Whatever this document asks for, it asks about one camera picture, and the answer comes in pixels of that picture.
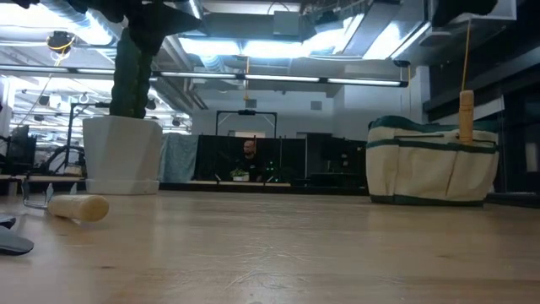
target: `bald man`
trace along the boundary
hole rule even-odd
[[[255,151],[255,141],[246,140],[244,142],[244,157],[238,160],[238,168],[250,173],[250,182],[261,182],[264,164],[257,157]]]

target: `table surface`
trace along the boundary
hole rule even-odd
[[[108,197],[80,224],[20,204],[35,242],[0,257],[1,303],[534,303],[540,211],[368,198],[170,192]]]

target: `white planter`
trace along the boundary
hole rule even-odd
[[[126,117],[83,120],[86,190],[94,194],[156,194],[162,129]]]

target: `wooden handle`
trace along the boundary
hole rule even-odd
[[[52,197],[47,210],[69,219],[97,221],[107,215],[109,203],[99,195],[58,195]]]
[[[473,143],[474,92],[464,90],[459,94],[459,139],[463,144]]]

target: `ceiling light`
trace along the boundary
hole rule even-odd
[[[161,76],[192,79],[236,79],[232,73],[161,72]]]
[[[180,43],[184,51],[199,56],[240,54],[236,41],[180,38]]]
[[[50,125],[36,125],[36,124],[24,124],[22,126],[29,126],[31,129],[36,129],[36,130],[52,130],[52,131],[67,131],[68,130],[68,126],[50,126]],[[9,127],[16,128],[20,126],[18,126],[17,123],[11,123]],[[73,126],[72,130],[82,132],[83,127]]]
[[[357,84],[357,85],[380,85],[380,86],[402,86],[401,81],[373,80],[373,79],[328,79],[329,84]]]
[[[407,50],[412,44],[413,42],[415,42],[423,33],[425,33],[426,30],[428,30],[429,28],[431,27],[431,23],[430,22],[426,22],[421,28],[420,30],[418,30],[416,33],[414,33],[413,36],[411,36],[409,39],[407,39],[405,41],[405,43],[403,43],[395,52],[393,52],[391,55],[390,55],[390,58],[392,59],[395,59],[397,58],[399,55],[401,55],[405,50]]]
[[[201,14],[199,13],[199,9],[197,7],[197,4],[195,3],[195,0],[189,0],[189,5],[192,8],[193,17],[200,19]]]
[[[67,68],[37,67],[24,65],[0,64],[0,71],[11,72],[38,72],[38,73],[67,73]]]
[[[363,59],[387,59],[406,38],[399,31],[395,22],[391,22],[382,33],[373,41],[368,51],[362,56]]]
[[[362,19],[364,19],[364,16],[364,14],[357,14],[356,16],[349,17],[343,21],[343,27],[346,30],[341,39],[339,39],[336,46],[334,47],[334,54],[343,52],[345,47],[347,47],[347,44],[351,41],[354,33],[356,33],[356,30],[359,28],[360,23],[362,23]]]
[[[79,73],[89,73],[89,74],[106,74],[106,75],[113,75],[115,73],[115,70],[112,69],[103,69],[103,68],[78,68],[77,69]]]
[[[243,54],[255,58],[298,58],[309,53],[300,42],[249,41]]]
[[[277,76],[277,75],[255,75],[247,74],[248,80],[281,80],[281,81],[298,81],[298,82],[319,82],[318,77],[297,77],[297,76]]]

